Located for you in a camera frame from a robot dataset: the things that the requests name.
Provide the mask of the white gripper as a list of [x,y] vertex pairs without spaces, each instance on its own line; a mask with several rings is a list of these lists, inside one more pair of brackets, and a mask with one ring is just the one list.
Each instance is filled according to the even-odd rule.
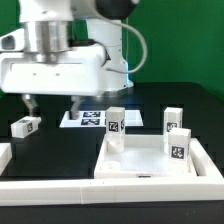
[[56,63],[36,63],[25,53],[0,55],[0,88],[5,93],[20,93],[29,115],[38,115],[38,103],[31,94],[75,95],[71,97],[71,120],[79,118],[81,96],[96,96],[105,91],[103,64],[106,53],[95,44],[74,47],[61,53]]

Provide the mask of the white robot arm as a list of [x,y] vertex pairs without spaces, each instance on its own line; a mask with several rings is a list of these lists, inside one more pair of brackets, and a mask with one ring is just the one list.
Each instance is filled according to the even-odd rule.
[[35,110],[37,95],[68,95],[76,119],[84,97],[132,86],[147,45],[128,24],[139,0],[18,0],[20,28],[0,37],[0,90]]

